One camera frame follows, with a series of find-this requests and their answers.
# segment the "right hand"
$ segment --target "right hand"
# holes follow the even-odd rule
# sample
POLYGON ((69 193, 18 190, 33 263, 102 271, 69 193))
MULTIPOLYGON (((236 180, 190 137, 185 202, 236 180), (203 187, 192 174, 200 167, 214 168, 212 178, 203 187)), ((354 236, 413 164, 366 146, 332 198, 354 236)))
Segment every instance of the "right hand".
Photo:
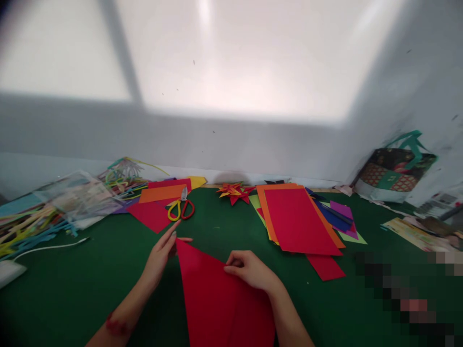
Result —
POLYGON ((226 273, 238 276, 251 287, 267 293, 282 285, 278 276, 252 251, 232 251, 226 265, 226 273))

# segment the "left hand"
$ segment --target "left hand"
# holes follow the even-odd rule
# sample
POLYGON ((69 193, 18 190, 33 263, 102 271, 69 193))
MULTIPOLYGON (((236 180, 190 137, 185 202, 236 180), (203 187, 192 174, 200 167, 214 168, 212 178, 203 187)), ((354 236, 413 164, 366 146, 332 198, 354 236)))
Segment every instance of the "left hand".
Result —
MULTIPOLYGON (((154 245, 146 262, 145 269, 140 277, 140 282, 149 286, 152 291, 156 289, 159 281, 161 280, 167 260, 177 254, 177 248, 175 245, 177 232, 175 231, 175 228, 179 223, 180 220, 175 222, 175 224, 172 225, 154 245)), ((193 239, 190 238, 178 239, 185 242, 193 241, 193 239)))

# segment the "green table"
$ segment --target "green table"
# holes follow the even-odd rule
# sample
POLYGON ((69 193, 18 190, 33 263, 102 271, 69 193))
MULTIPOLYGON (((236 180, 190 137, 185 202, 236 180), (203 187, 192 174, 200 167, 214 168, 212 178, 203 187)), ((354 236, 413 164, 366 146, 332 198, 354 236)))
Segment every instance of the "green table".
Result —
MULTIPOLYGON (((358 231, 368 245, 346 242, 337 262, 346 273, 322 282, 306 257, 282 252, 268 240, 251 205, 231 207, 215 189, 191 192, 194 216, 177 229, 193 237, 193 246, 225 262, 234 249, 251 249, 283 281, 317 347, 414 346, 409 325, 397 323, 388 300, 366 285, 358 272, 356 252, 374 252, 392 264, 394 274, 409 279, 419 298, 429 299, 438 322, 454 323, 462 334, 463 304, 458 301, 462 278, 445 276, 444 265, 427 263, 427 254, 380 223, 397 215, 358 196, 324 193, 351 207, 358 231)), ((76 247, 41 251, 18 260, 28 270, 0 290, 2 341, 14 346, 83 346, 121 302, 141 274, 152 246, 159 239, 129 214, 111 215, 80 233, 91 240, 76 247)), ((64 234, 46 245, 72 242, 64 234)), ((187 346, 188 328, 177 259, 148 302, 129 342, 132 346, 187 346)))

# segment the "paper star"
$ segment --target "paper star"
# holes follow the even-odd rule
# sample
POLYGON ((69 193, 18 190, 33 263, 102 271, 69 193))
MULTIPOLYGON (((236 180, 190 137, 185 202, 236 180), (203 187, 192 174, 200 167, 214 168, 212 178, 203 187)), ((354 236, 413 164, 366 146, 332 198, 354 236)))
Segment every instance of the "paper star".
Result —
POLYGON ((243 188, 241 186, 242 183, 243 182, 235 184, 223 183, 222 188, 217 191, 222 193, 220 198, 228 195, 232 206, 238 201, 238 199, 244 200, 244 202, 249 205, 249 193, 256 187, 243 188))

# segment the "green paper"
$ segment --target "green paper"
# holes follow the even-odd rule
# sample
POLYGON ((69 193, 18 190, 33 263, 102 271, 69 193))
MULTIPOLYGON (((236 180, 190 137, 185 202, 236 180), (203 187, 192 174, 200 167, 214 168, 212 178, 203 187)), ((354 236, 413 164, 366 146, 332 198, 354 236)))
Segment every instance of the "green paper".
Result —
POLYGON ((339 236, 341 236, 341 238, 344 240, 344 241, 348 241, 348 242, 355 242, 355 243, 361 243, 361 244, 368 244, 364 239, 363 237, 358 233, 357 231, 357 236, 358 236, 358 240, 354 239, 353 237, 350 237, 340 231, 338 231, 338 234, 339 236))
POLYGON ((264 227, 267 228, 267 223, 265 223, 265 219, 263 219, 262 216, 260 215, 260 213, 257 211, 258 208, 261 208, 259 195, 257 195, 257 194, 256 195, 250 195, 249 200, 251 201, 252 207, 254 207, 254 210, 256 210, 256 213, 259 216, 260 220, 264 224, 264 227))

